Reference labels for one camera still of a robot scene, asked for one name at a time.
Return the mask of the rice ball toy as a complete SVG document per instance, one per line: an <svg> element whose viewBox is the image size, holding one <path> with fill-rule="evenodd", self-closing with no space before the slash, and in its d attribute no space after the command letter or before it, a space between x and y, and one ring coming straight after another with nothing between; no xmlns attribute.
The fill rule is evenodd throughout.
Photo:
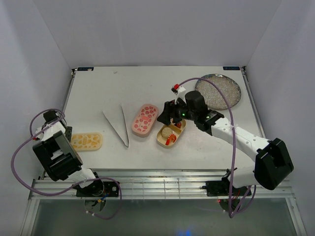
<svg viewBox="0 0 315 236"><path fill-rule="evenodd" d="M161 136L167 139L173 133L172 129L169 127L165 127L161 131Z"/></svg>

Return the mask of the yellow lunch box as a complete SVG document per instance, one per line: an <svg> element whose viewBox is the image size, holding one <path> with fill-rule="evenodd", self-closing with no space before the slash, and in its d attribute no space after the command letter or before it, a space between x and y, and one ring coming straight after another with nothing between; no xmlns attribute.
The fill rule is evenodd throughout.
<svg viewBox="0 0 315 236"><path fill-rule="evenodd" d="M157 133L157 143L163 148L172 148L186 128L186 121L182 120L179 123L174 123L171 120L170 125L163 125Z"/></svg>

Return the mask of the pink perforated lid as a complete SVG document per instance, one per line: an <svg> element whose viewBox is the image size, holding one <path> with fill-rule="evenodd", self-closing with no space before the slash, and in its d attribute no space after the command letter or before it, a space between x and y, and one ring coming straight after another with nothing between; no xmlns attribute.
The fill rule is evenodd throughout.
<svg viewBox="0 0 315 236"><path fill-rule="evenodd" d="M139 112L135 116L133 123L155 123L158 117L159 109L152 104L144 104L141 106Z"/></svg>

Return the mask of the shrimp toy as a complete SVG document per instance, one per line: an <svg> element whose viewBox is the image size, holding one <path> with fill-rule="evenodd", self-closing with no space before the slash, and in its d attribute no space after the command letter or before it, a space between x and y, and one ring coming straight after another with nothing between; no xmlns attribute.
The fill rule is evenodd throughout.
<svg viewBox="0 0 315 236"><path fill-rule="evenodd" d="M176 141L177 137L175 134L170 134L166 140L165 145L168 146L170 143L174 143Z"/></svg>

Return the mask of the yellow perforated lid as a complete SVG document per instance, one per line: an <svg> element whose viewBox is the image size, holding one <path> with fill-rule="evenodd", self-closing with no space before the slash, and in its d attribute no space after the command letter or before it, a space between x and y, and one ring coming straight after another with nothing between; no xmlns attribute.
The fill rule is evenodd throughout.
<svg viewBox="0 0 315 236"><path fill-rule="evenodd" d="M71 136L70 143L76 151L94 151L101 148L103 136L100 133L77 133Z"/></svg>

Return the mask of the metal tongs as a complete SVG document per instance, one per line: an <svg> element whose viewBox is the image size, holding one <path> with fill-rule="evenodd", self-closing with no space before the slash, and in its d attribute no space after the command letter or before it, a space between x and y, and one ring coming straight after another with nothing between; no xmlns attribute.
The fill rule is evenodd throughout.
<svg viewBox="0 0 315 236"><path fill-rule="evenodd" d="M114 137L125 147L129 148L129 136L126 125L124 106L121 104L102 110L103 116L108 122Z"/></svg>

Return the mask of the pink lunch box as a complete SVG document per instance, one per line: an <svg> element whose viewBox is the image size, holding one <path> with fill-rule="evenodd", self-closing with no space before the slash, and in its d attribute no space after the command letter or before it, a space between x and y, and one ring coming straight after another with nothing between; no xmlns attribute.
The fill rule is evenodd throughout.
<svg viewBox="0 0 315 236"><path fill-rule="evenodd" d="M155 123L134 123L131 126L132 133L138 137L147 137L153 130Z"/></svg>

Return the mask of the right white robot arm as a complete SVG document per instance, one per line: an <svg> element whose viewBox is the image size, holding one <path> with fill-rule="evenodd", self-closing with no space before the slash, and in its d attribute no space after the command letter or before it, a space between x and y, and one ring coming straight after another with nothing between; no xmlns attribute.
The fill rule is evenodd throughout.
<svg viewBox="0 0 315 236"><path fill-rule="evenodd" d="M208 109L198 91L186 92L179 87L173 92L176 98L165 102L163 112L157 118L159 122L170 125L184 119L192 120L199 130L226 141L254 162L252 167L233 168L222 178L225 194L234 195L241 187L257 184L274 190L294 170L286 144L281 139L271 141L232 125L231 119Z"/></svg>

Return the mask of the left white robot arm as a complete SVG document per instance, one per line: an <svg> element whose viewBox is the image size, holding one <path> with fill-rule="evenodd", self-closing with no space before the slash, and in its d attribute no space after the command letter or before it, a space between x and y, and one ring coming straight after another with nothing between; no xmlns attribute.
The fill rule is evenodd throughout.
<svg viewBox="0 0 315 236"><path fill-rule="evenodd" d="M62 118L62 112L47 109L40 114L44 124L31 133L36 141L32 149L48 176L53 181L68 179L79 182L75 189L100 196L104 184L96 179L95 172L83 166L81 157L71 144L72 127Z"/></svg>

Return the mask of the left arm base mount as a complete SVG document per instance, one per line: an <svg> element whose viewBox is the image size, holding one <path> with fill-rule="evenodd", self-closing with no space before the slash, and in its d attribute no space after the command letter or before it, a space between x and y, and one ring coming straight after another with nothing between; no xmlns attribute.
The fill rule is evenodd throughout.
<svg viewBox="0 0 315 236"><path fill-rule="evenodd" d="M118 197L119 189L113 181L96 180L82 188L80 185L74 187L76 197Z"/></svg>

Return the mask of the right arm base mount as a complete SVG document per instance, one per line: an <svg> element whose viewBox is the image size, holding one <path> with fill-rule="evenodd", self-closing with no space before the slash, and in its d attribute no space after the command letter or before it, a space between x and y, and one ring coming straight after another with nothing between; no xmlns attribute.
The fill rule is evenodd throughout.
<svg viewBox="0 0 315 236"><path fill-rule="evenodd" d="M228 196L229 195L229 182L223 180L206 181L201 189L206 190L208 197ZM232 187L232 198L244 196L247 187L235 188Z"/></svg>

